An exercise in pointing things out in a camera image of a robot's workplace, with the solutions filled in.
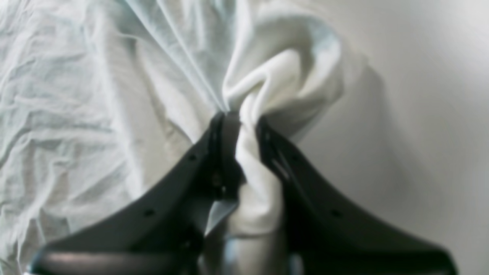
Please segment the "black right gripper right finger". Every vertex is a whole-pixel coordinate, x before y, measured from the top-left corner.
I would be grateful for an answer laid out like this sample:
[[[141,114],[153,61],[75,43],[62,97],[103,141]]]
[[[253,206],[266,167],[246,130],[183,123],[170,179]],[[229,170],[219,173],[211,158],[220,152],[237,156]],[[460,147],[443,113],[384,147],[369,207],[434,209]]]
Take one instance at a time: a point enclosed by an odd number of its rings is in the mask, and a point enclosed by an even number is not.
[[[339,192],[266,117],[257,138],[262,163],[282,186],[294,275],[458,274],[446,249],[381,221]]]

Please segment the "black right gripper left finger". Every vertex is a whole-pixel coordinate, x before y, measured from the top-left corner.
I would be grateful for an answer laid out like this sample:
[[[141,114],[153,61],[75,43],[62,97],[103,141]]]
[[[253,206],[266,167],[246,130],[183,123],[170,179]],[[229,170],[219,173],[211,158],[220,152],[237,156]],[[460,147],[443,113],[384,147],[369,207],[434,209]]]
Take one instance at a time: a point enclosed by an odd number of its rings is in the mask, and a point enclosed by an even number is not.
[[[145,195],[99,223],[51,242],[34,275],[196,275],[215,202],[233,211],[242,176],[236,112],[213,117],[201,139]]]

